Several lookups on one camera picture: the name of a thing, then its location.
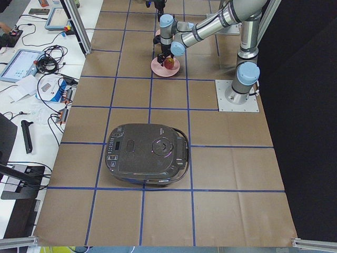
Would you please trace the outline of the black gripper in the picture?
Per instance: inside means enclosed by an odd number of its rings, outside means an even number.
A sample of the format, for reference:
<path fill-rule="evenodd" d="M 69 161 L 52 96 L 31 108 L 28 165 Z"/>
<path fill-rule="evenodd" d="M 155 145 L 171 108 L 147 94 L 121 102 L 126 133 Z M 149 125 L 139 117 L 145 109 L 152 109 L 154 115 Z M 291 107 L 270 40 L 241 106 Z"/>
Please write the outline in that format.
<path fill-rule="evenodd" d="M 157 62 L 160 65 L 163 65 L 165 57 L 168 56 L 169 58 L 174 59 L 174 54 L 171 52 L 171 44 L 170 45 L 161 44 L 161 53 L 157 55 Z"/>

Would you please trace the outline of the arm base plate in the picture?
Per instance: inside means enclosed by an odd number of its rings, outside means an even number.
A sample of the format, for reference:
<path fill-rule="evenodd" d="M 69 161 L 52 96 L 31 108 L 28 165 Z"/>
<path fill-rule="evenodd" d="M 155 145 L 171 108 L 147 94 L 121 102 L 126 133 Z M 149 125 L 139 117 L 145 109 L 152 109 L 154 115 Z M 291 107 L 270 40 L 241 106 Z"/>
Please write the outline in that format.
<path fill-rule="evenodd" d="M 219 112 L 259 113 L 254 88 L 247 94 L 238 94 L 232 89 L 232 80 L 215 80 Z"/>
<path fill-rule="evenodd" d="M 218 32 L 215 33 L 216 35 L 240 35 L 239 26 L 231 25 L 229 27 L 222 28 Z"/>

